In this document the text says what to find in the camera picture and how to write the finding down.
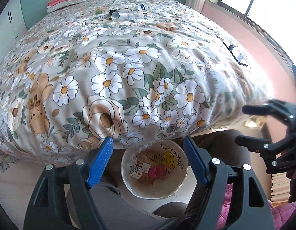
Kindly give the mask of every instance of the smiley face drawing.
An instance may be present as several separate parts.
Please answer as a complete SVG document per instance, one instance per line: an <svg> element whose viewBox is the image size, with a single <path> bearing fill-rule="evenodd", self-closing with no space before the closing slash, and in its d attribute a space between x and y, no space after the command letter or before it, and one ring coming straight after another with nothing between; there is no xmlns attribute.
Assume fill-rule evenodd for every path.
<svg viewBox="0 0 296 230"><path fill-rule="evenodd" d="M164 165L169 167L170 169L174 169L176 166L174 165L175 157L169 151L164 152Z"/></svg>

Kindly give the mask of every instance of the pink quilted fabric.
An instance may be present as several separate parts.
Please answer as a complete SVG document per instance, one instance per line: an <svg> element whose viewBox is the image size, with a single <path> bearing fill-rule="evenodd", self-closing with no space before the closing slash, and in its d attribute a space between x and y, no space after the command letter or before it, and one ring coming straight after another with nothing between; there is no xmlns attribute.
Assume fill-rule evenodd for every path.
<svg viewBox="0 0 296 230"><path fill-rule="evenodd" d="M216 229L219 229L225 226L226 224L230 202L231 202L231 195L232 195L232 184L229 184L227 185L227 188L226 188L224 204L223 204L221 216L218 220L218 225ZM272 203L270 203L270 208L273 214L275 230L279 230L284 225L284 223L286 223L286 221L290 218L290 216L293 214L294 210L296 209L296 202L285 203L275 208L273 208Z"/></svg>

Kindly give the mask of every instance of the cabinet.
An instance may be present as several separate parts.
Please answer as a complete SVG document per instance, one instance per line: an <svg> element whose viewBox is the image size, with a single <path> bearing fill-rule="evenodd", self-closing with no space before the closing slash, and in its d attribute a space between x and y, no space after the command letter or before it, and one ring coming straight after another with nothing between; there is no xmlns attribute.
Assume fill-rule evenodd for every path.
<svg viewBox="0 0 296 230"><path fill-rule="evenodd" d="M25 32L20 0L9 0L0 15L0 63Z"/></svg>

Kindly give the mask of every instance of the bed sheet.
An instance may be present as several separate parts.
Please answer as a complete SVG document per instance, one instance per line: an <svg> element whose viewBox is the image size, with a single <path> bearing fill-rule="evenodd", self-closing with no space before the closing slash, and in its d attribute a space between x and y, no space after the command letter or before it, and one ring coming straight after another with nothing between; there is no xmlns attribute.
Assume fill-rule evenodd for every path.
<svg viewBox="0 0 296 230"><path fill-rule="evenodd" d="M152 9L138 11L141 2ZM111 9L127 20L104 19ZM88 0L47 15L0 65L0 168L19 159L70 164L106 136L127 148L222 128L270 96L251 55L193 9Z"/></svg>

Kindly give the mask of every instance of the window sill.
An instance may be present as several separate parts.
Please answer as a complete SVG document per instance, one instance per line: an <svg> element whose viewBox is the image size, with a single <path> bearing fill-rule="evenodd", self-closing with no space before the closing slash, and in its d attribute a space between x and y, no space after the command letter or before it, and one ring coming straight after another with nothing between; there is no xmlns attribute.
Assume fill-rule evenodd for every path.
<svg viewBox="0 0 296 230"><path fill-rule="evenodd" d="M276 44L259 28L253 27L250 23L239 17L238 15L232 13L231 11L223 8L222 6L215 4L211 1L206 0L206 3L226 15L230 18L237 21L243 27L245 27L248 31L250 31L264 46L272 53L272 55L277 59L280 63L284 71L287 73L290 79L294 80L293 70L292 70L292 63L287 59L284 54L281 53L281 50L276 46Z"/></svg>

